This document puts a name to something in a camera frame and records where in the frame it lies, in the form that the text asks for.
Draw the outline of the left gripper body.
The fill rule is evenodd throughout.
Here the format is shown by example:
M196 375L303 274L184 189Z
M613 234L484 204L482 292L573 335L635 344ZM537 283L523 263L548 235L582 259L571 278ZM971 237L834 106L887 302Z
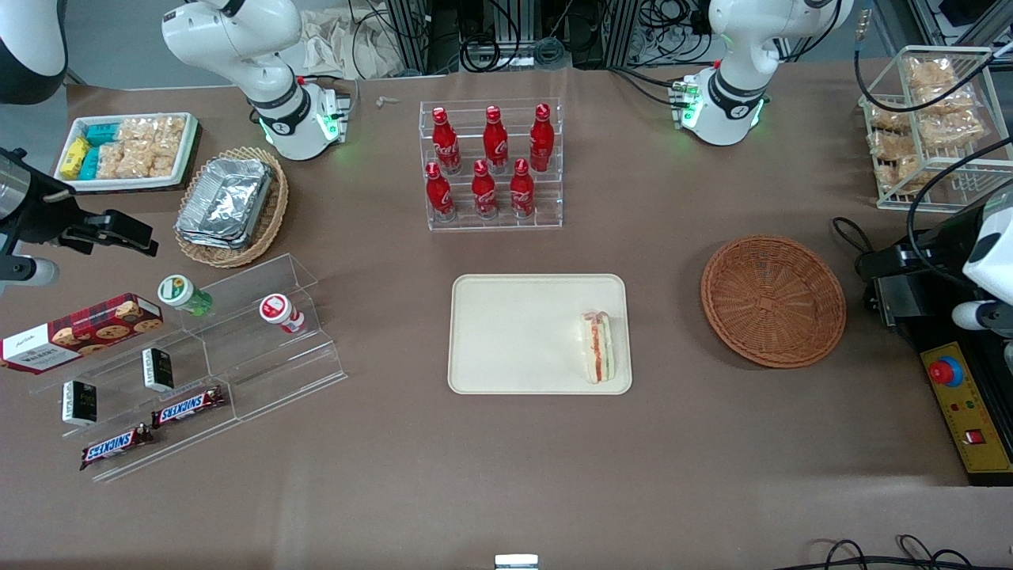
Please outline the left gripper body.
M921 267L955 284L981 290L998 302L1012 300L1011 207L962 211L930 230L916 230L909 216L909 248Z

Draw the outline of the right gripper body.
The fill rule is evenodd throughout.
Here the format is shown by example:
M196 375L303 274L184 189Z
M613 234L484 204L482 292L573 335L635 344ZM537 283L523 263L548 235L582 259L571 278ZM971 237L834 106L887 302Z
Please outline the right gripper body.
M78 218L75 191L68 184L2 184L2 253L14 253L19 238L44 243Z

